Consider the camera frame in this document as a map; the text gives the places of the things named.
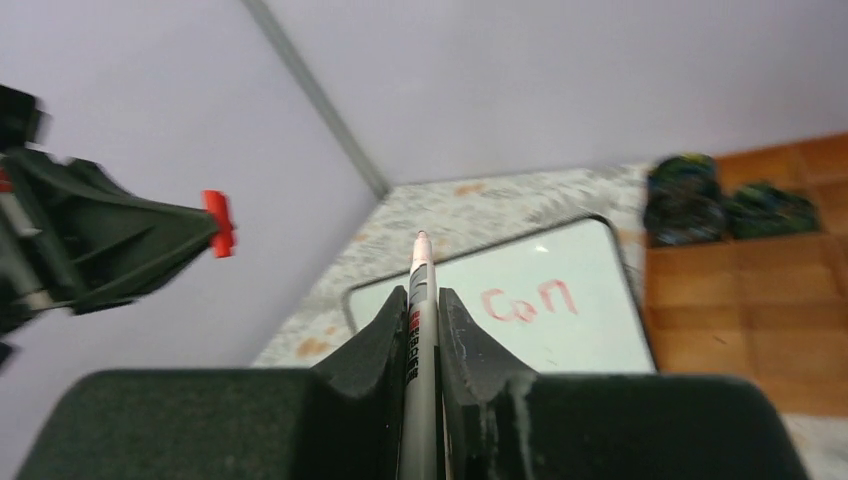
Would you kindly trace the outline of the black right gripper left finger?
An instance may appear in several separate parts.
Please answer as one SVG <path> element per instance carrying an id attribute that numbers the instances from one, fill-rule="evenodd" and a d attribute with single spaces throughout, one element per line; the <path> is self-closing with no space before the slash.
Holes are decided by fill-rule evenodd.
<path id="1" fill-rule="evenodd" d="M 307 368 L 108 370 L 60 399 L 22 479 L 392 479 L 403 417 L 402 287 Z"/>

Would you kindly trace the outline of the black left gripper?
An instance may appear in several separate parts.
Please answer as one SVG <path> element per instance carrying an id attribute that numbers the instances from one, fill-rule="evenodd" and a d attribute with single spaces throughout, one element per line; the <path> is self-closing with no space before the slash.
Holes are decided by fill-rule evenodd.
<path id="1" fill-rule="evenodd" d="M 40 100 L 1 87 L 1 330 L 41 313 L 76 315 L 136 301 L 210 248 L 206 208 L 141 198 L 99 164 L 58 161 L 29 145 Z"/>

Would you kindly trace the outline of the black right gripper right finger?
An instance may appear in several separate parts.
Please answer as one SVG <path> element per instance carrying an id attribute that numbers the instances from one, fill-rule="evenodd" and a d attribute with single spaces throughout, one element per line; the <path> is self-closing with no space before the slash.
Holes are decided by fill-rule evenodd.
<path id="1" fill-rule="evenodd" d="M 456 479 L 804 479 L 782 421 L 720 376 L 542 374 L 440 292 L 441 368 Z"/>

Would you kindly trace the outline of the white red whiteboard marker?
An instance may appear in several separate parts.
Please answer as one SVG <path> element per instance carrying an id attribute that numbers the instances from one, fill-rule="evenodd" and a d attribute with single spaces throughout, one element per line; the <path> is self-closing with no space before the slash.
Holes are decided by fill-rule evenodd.
<path id="1" fill-rule="evenodd" d="M 441 407 L 437 390 L 438 306 L 432 245 L 426 232 L 413 245 L 400 479 L 437 479 Z"/>

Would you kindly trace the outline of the black framed whiteboard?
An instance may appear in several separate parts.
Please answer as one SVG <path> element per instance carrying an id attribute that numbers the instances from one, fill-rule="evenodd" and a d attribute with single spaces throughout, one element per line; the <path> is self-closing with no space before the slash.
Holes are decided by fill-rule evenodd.
<path id="1" fill-rule="evenodd" d="M 615 226 L 588 214 L 435 265 L 477 326 L 540 373 L 657 370 Z"/>

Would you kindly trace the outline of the red marker cap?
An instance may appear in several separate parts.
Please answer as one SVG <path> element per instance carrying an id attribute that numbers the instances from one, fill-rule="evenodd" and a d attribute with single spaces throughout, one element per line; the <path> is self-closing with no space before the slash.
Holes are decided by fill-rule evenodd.
<path id="1" fill-rule="evenodd" d="M 230 213 L 229 197 L 218 190 L 204 190 L 203 201 L 213 217 L 217 231 L 210 238 L 210 248 L 216 258 L 230 257 L 236 245 L 235 225 Z"/>

